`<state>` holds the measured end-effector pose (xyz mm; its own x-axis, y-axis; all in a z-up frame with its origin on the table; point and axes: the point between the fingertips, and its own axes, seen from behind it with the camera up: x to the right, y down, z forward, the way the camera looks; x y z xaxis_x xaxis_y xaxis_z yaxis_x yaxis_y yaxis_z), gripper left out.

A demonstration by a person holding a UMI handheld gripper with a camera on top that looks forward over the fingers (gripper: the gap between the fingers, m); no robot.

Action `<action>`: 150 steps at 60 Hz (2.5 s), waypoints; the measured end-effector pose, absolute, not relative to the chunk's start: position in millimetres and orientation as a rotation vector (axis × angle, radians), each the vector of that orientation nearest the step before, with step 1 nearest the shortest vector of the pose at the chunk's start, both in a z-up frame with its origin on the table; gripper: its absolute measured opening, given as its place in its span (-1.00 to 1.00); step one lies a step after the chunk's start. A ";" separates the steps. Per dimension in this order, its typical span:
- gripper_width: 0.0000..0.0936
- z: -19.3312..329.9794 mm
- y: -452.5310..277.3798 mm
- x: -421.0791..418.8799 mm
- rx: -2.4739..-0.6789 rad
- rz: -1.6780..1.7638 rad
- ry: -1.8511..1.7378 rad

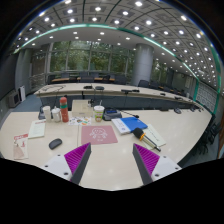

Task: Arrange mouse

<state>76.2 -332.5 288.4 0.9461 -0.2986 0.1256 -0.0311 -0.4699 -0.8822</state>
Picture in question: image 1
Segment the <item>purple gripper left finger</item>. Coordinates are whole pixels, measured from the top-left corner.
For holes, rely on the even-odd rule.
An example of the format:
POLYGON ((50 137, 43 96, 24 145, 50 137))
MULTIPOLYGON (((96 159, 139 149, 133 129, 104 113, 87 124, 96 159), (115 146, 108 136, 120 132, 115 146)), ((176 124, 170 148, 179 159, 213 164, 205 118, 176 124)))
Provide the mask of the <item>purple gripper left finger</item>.
POLYGON ((91 154, 91 144, 87 143, 66 153, 51 158, 42 169, 72 183, 79 184, 91 154))

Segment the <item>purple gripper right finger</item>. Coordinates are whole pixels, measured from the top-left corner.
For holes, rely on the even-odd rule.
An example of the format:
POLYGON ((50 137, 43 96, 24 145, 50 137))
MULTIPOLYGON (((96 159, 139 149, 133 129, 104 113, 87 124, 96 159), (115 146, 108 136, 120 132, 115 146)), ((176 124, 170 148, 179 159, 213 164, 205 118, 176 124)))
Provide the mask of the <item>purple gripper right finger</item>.
POLYGON ((144 185, 181 170, 168 156, 159 156, 138 144, 133 144, 133 156, 144 185))

